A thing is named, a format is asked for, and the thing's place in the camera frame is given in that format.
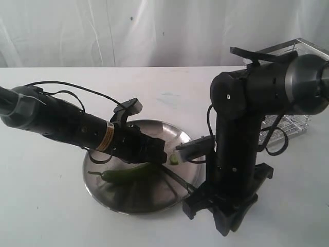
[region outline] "white backdrop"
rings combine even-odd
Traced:
[[[329,49],[328,0],[0,0],[0,67],[237,65],[302,37]]]

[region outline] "metal bowl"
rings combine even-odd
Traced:
[[[191,138],[181,129],[169,123],[156,120],[131,121],[140,127],[142,133],[158,137],[166,141],[164,147],[168,155],[165,166],[195,187],[203,182],[205,165],[185,162],[176,166],[170,165],[169,156],[176,146],[191,141]],[[109,155],[92,151],[97,160],[106,160]],[[126,184],[112,184],[101,180],[100,176],[88,174],[88,171],[105,171],[127,169],[138,164],[127,164],[113,157],[104,165],[94,164],[87,154],[83,163],[84,183],[89,193],[103,206],[124,214],[147,214],[165,210],[180,202],[188,193],[175,180],[163,173],[152,173],[143,180]]]

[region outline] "white table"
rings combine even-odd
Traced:
[[[136,96],[144,108],[132,119],[166,121],[197,138],[208,134],[206,110],[212,79],[238,68],[3,68],[0,86],[59,80],[119,101]],[[44,88],[55,92],[63,87]],[[113,103],[72,90],[87,112],[110,119]],[[215,113],[211,121],[214,126]],[[282,155],[258,155],[259,162],[275,168],[274,177],[259,190],[259,201],[238,232],[224,238],[207,210],[198,212],[192,221],[181,205],[147,216],[108,210],[84,187],[85,151],[1,123],[0,246],[328,246],[326,126],[329,110],[313,117],[309,131],[292,139]]]

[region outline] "yellow label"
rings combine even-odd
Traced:
[[[96,148],[96,150],[100,152],[104,152],[108,146],[110,145],[114,135],[114,125],[110,122],[107,122],[106,126],[106,133],[103,137],[102,142],[99,144],[99,146]]]

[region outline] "wire rack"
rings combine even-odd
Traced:
[[[258,52],[273,54],[273,55],[282,55],[284,53],[296,50],[298,55],[303,54],[316,54],[322,57],[325,60],[329,60],[329,51],[307,41],[302,38],[290,40],[284,42],[282,44],[278,44],[263,50],[259,50]],[[271,126],[275,120],[276,116],[270,115],[266,116],[265,120],[262,122],[262,128]],[[278,127],[281,128],[289,138],[301,135],[307,131],[308,125],[310,122],[309,115],[285,115],[281,119],[278,124]],[[262,143],[266,136],[267,132],[261,132],[259,136],[259,142]],[[270,141],[269,145],[274,145],[284,140],[284,136],[281,131],[275,130]]]

